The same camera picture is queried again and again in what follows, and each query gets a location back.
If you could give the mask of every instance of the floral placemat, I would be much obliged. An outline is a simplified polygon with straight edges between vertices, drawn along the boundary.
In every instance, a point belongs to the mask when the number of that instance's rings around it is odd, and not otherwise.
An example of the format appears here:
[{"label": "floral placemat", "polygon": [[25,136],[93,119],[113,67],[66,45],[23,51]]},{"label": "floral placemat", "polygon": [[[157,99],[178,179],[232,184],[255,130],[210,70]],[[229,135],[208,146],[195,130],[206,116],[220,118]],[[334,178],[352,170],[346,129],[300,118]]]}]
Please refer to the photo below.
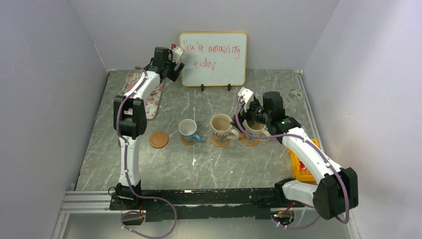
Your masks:
[{"label": "floral placemat", "polygon": [[[130,91],[133,86],[138,82],[139,78],[142,74],[140,73],[129,73],[126,78],[126,82],[124,83],[123,89],[120,92],[120,95],[123,96],[128,91]],[[157,86],[152,93],[149,95],[146,102],[144,102],[145,105],[145,113],[147,119],[153,119],[155,115],[157,114],[158,105],[160,103],[160,97],[161,97],[161,91],[164,87],[164,80],[161,82],[159,86]],[[125,111],[126,114],[131,115],[132,109]]]}]

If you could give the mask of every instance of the whiteboard frame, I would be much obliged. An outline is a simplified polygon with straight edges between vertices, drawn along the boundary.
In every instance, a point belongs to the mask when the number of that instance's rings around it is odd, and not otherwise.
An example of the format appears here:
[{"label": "whiteboard frame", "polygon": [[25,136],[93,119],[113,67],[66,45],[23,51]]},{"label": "whiteboard frame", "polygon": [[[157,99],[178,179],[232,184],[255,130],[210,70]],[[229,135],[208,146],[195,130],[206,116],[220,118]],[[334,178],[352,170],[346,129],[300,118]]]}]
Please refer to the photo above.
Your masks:
[{"label": "whiteboard frame", "polygon": [[[186,31],[186,32],[180,33],[180,35],[179,35],[179,46],[182,46],[182,35],[183,34],[213,34],[213,33],[242,33],[242,34],[245,34],[245,37],[246,37],[246,42],[245,42],[245,48],[246,48],[246,51],[245,51],[245,78],[243,79],[242,84],[235,84],[235,85],[230,84],[231,86],[243,86],[246,82],[246,61],[247,61],[247,54],[248,54],[248,34],[246,34],[246,32],[244,32],[244,31]],[[182,77],[182,85],[184,87],[200,87],[201,86],[201,85],[189,85],[189,86],[185,85],[185,83],[183,82],[183,70],[182,70],[182,73],[181,73],[181,77]],[[204,85],[204,87],[214,87],[214,86],[219,87],[219,86],[227,86],[227,85]]]}]

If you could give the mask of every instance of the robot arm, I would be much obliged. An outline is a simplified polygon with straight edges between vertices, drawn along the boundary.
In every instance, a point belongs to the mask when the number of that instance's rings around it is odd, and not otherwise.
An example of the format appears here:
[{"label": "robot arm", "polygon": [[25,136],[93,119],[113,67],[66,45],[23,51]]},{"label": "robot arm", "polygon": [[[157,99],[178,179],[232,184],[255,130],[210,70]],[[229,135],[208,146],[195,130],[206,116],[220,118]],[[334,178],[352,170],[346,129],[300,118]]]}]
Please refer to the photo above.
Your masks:
[{"label": "robot arm", "polygon": [[[144,101],[165,78],[177,80],[184,67],[180,62],[183,53],[184,49],[181,47],[156,47],[154,57],[145,67],[138,82],[124,96],[116,96],[114,99],[113,125],[116,130],[118,125],[121,148],[120,178],[115,188],[115,200],[122,201],[130,208],[136,208],[140,204],[139,198],[134,196],[129,186],[136,194],[141,194],[138,162],[139,136],[145,133],[147,125]],[[132,109],[131,115],[125,113],[128,109]]]},{"label": "robot arm", "polygon": [[[275,197],[278,200],[299,201],[313,206],[322,218],[329,220],[345,212],[346,200],[340,186],[344,184],[349,208],[355,208],[358,205],[356,172],[352,168],[343,169],[323,152],[315,150],[316,145],[309,140],[301,125],[293,117],[285,115],[280,93],[264,93],[263,106],[249,89],[242,88],[238,95],[242,96],[242,108],[237,115],[240,125],[236,123],[236,116],[233,117],[232,124],[240,131],[244,131],[242,125],[244,120],[250,125],[258,122],[265,124],[271,135],[284,134],[277,140],[301,159],[316,180],[316,185],[302,183],[295,179],[285,179],[276,183]],[[333,169],[341,177],[341,183],[335,177]]]}]

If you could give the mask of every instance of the yellow box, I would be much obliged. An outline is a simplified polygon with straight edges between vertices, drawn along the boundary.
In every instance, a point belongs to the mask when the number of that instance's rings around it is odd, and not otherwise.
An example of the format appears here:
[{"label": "yellow box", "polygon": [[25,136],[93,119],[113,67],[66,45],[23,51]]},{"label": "yellow box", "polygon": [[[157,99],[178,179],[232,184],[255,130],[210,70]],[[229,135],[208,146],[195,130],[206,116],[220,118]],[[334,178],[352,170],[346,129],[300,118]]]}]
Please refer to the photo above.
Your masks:
[{"label": "yellow box", "polygon": [[[312,142],[319,148],[319,142],[318,139],[313,138]],[[315,182],[315,178],[312,176],[312,174],[309,172],[307,174],[306,170],[304,170],[304,173],[301,171],[301,165],[299,163],[299,158],[291,151],[290,149],[287,150],[287,153],[290,155],[290,158],[292,159],[292,171],[296,178],[296,180],[300,182]]]}]

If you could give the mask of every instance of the brown coaster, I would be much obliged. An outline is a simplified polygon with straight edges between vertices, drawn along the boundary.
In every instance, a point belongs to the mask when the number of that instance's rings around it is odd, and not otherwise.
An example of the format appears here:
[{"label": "brown coaster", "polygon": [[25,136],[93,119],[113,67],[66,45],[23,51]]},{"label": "brown coaster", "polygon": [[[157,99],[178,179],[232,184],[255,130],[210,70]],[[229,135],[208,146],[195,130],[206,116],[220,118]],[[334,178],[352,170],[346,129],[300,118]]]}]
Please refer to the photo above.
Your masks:
[{"label": "brown coaster", "polygon": [[157,131],[149,138],[149,144],[154,148],[162,148],[169,142],[169,136],[163,131]]},{"label": "brown coaster", "polygon": [[212,133],[211,133],[210,134],[210,141],[211,141],[212,144],[214,144],[217,147],[224,147],[224,146],[228,145],[228,143],[230,142],[230,139],[226,140],[226,142],[224,142],[224,143],[217,143],[214,140],[214,137],[212,136]]},{"label": "brown coaster", "polygon": [[192,142],[187,142],[184,138],[183,138],[183,136],[180,136],[180,140],[182,141],[182,143],[184,144],[184,145],[187,145],[187,146],[190,146],[190,145],[194,145],[194,144],[196,144],[196,142],[193,140]]},{"label": "brown coaster", "polygon": [[248,145],[248,146],[255,146],[259,144],[259,140],[255,140],[255,142],[252,142],[252,143],[246,141],[246,135],[244,133],[240,134],[240,141],[242,141],[243,144]]}]

